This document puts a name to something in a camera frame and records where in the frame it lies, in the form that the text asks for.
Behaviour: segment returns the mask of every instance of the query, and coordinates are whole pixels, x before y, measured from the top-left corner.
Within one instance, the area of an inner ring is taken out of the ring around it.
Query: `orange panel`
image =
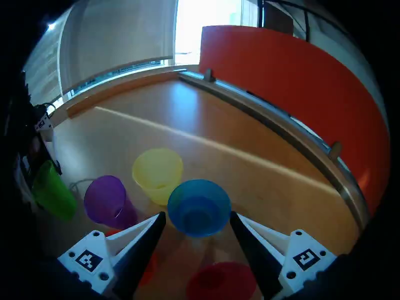
[[[390,140],[373,98],[323,50],[288,34],[254,27],[204,27],[200,72],[250,91],[296,117],[329,145],[356,178],[374,213],[388,183]]]

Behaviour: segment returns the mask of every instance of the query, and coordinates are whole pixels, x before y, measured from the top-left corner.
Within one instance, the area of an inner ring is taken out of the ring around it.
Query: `light fixture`
[[[56,27],[56,23],[54,22],[54,23],[51,23],[51,24],[47,24],[47,26],[48,26],[48,30],[53,30],[54,27]]]

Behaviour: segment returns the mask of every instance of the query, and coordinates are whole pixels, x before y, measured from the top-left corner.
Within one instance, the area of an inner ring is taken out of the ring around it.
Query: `purple plastic cup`
[[[83,202],[87,216],[95,223],[124,230],[138,222],[124,185],[114,176],[102,176],[93,181]]]

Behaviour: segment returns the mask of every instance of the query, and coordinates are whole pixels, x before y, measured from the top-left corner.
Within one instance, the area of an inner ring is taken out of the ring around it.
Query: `wooden tabletop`
[[[182,181],[217,183],[232,209],[256,222],[284,234],[303,229],[336,255],[349,252],[358,237],[339,193],[302,154],[255,119],[186,83],[166,81],[112,96],[54,130],[62,179],[78,210],[70,222],[38,213],[49,255],[59,256],[94,229],[108,230],[83,208],[83,195],[97,177],[121,179],[140,221],[166,211],[132,179],[139,154],[160,147],[182,157]],[[200,268],[247,263],[229,224],[214,236],[194,239],[178,232],[168,217],[155,253],[157,272],[135,299],[184,299],[189,278]],[[257,290],[254,298],[260,295]]]

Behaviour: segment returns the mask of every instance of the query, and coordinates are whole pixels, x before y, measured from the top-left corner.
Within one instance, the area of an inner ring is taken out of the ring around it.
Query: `white curtain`
[[[57,70],[60,34],[68,11],[61,15],[41,37],[23,70],[33,105],[51,103],[61,95]]]
[[[81,0],[66,21],[59,70],[63,94],[135,63],[172,59],[177,0]]]

